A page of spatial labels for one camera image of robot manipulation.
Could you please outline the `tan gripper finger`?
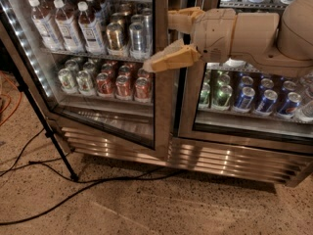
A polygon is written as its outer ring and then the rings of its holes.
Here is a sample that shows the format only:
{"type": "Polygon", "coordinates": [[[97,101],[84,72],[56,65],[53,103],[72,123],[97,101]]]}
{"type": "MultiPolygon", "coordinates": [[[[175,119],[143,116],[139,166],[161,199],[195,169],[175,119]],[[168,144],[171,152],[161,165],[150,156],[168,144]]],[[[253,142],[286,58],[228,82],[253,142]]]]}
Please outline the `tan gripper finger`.
{"type": "Polygon", "coordinates": [[[190,34],[196,19],[203,14],[200,7],[191,7],[167,12],[167,27],[171,30],[190,34]]]}
{"type": "Polygon", "coordinates": [[[147,72],[182,69],[191,66],[200,57],[201,54],[194,44],[185,45],[184,41],[179,39],[146,60],[143,69],[147,72]]]}

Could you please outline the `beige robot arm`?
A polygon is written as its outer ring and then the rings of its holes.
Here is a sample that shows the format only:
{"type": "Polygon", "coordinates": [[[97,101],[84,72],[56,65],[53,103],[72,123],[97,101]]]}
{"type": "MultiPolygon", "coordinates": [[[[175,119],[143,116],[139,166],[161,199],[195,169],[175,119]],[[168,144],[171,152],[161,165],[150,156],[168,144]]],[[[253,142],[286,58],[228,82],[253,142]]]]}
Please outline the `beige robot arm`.
{"type": "Polygon", "coordinates": [[[245,61],[259,71],[302,77],[313,71],[313,0],[294,0],[282,14],[203,11],[167,13],[168,27],[191,36],[176,40],[144,62],[148,72],[176,70],[197,61],[245,61]]]}

